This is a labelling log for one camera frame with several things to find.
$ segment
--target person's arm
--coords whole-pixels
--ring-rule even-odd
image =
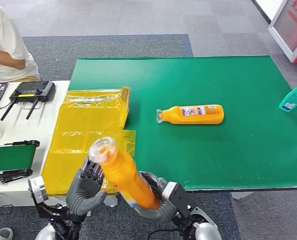
[[[22,70],[25,68],[25,59],[14,59],[5,51],[0,51],[0,64],[18,70]]]
[[[22,37],[7,12],[0,9],[0,64],[23,70],[27,50]]]

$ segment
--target teal bottle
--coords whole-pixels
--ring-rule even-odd
[[[285,112],[291,112],[297,106],[297,87],[286,95],[280,104],[279,108]]]

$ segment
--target yellow plastic bag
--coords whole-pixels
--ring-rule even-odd
[[[50,196],[65,195],[89,148],[101,137],[113,137],[121,151],[135,151],[135,131],[123,130],[130,90],[69,91],[61,106],[42,176]],[[108,193],[117,190],[107,180]]]

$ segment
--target robotic arm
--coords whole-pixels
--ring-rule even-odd
[[[151,188],[162,199],[157,210],[135,210],[140,216],[158,219],[160,222],[173,222],[184,240],[221,240],[218,226],[190,198],[181,184],[157,178],[150,172],[141,172]]]
[[[151,188],[161,199],[156,210],[134,206],[141,217],[159,222],[173,222],[184,240],[221,240],[217,225],[199,208],[181,184],[166,182],[150,172],[141,172]],[[50,207],[41,176],[28,180],[30,191],[40,218],[49,219],[36,240],[78,240],[87,212],[103,203],[106,193],[100,191],[104,175],[99,164],[86,158],[77,171],[67,192],[67,206]]]

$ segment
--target slipper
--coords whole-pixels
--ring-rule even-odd
[[[0,229],[0,240],[12,240],[13,231],[11,228],[5,227]]]

